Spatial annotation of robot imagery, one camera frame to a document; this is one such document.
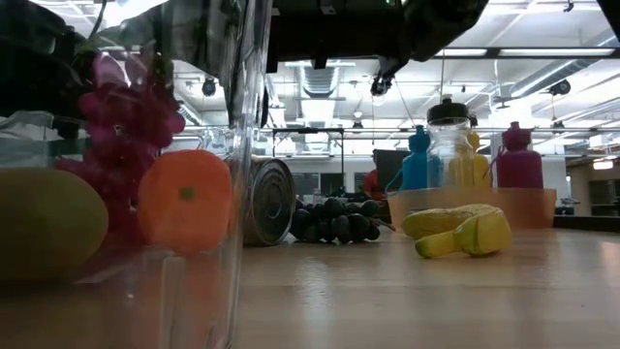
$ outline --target purple water bottle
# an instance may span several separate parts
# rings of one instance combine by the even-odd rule
[[[543,189],[543,159],[529,150],[532,132],[521,129],[517,121],[502,133],[506,152],[497,156],[497,184],[500,188]]]

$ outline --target glass jar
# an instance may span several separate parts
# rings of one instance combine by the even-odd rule
[[[428,133],[428,187],[474,186],[474,149],[467,142],[467,117],[431,120]]]
[[[230,347],[271,2],[101,3],[0,2],[0,348]]]

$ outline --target black bottle lid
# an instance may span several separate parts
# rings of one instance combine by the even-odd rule
[[[453,103],[452,98],[445,97],[442,103],[429,109],[426,114],[426,122],[434,124],[451,124],[458,118],[467,118],[469,111],[467,106],[461,103]]]

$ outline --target blue water bottle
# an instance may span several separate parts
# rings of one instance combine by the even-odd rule
[[[403,183],[400,190],[423,189],[427,185],[426,150],[430,146],[430,137],[424,127],[416,126],[416,133],[409,138],[412,154],[403,160]]]

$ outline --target bottle cap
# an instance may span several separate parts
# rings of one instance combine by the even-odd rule
[[[409,149],[413,152],[425,152],[430,146],[430,137],[424,132],[424,126],[416,126],[416,133],[409,137]]]
[[[450,96],[445,96],[442,103],[429,109],[426,122],[433,124],[452,124],[455,119],[468,118],[467,106],[453,103]]]
[[[511,127],[502,133],[502,143],[508,150],[524,150],[532,142],[532,131],[519,127],[518,121],[511,122]]]
[[[467,134],[467,142],[472,146],[474,151],[481,147],[481,137],[474,131]]]

